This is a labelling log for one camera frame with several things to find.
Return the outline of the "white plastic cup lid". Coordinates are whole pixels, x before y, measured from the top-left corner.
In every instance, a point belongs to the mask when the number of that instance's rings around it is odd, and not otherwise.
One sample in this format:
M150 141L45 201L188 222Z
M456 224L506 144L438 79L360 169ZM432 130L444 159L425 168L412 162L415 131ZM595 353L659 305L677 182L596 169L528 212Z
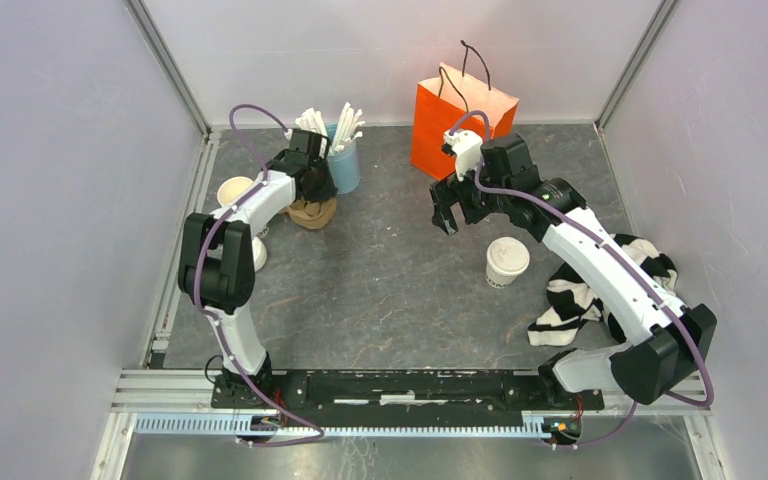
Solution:
M486 251L487 265L504 275L520 275L529 266L531 255L528 248L512 237L493 240Z

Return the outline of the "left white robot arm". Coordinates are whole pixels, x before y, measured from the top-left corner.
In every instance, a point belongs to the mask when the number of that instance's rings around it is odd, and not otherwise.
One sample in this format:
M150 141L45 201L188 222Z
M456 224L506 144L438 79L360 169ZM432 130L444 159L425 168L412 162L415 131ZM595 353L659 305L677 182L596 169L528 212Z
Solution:
M224 368L241 375L235 392L250 407L266 405L273 379L261 369L268 354L254 327L249 301L255 287L253 240L269 221L298 200L336 196L327 161L330 139L301 129L261 166L261 172L231 204L192 213L184 222L177 283L208 319Z

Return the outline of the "white paper coffee cup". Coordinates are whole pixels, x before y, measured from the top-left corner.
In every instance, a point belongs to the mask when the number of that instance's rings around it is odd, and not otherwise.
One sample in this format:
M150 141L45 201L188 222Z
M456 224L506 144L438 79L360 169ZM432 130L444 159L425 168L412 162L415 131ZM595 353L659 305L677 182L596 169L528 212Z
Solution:
M485 280L493 288L506 288L528 268L529 263L528 257L489 256Z

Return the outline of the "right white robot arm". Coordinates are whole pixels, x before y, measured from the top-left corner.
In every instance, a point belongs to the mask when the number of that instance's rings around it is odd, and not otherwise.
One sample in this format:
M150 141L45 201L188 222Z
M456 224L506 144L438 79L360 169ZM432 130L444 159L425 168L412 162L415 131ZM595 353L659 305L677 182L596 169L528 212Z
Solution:
M568 351L548 361L550 373L537 382L545 405L562 408L579 392L613 389L645 405L662 396L712 405L705 358L717 319L706 305L686 305L645 273L567 181L542 180L521 136L485 141L470 130L450 130L442 139L455 170L430 188L433 224L455 234L453 205L469 224L491 213L506 215L595 291L625 336L621 345Z

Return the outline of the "orange paper bag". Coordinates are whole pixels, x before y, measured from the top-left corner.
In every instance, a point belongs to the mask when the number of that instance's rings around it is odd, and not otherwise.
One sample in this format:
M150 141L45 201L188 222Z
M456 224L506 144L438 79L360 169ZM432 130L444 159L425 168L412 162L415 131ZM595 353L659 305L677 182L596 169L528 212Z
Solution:
M441 62L434 77L417 84L410 163L433 180L455 172L455 159L443 151L452 127L486 138L510 133L519 99L497 88L482 55L462 41L459 67Z

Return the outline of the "brown cardboard cup carrier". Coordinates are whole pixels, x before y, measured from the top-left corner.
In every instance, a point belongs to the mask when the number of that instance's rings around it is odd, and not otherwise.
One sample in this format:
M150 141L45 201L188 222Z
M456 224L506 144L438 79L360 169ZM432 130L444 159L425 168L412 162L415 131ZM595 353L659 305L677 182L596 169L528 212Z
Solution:
M295 224L307 230L321 230L334 217L337 211L337 198L332 197L323 202L311 202L306 199L294 201L282 210Z

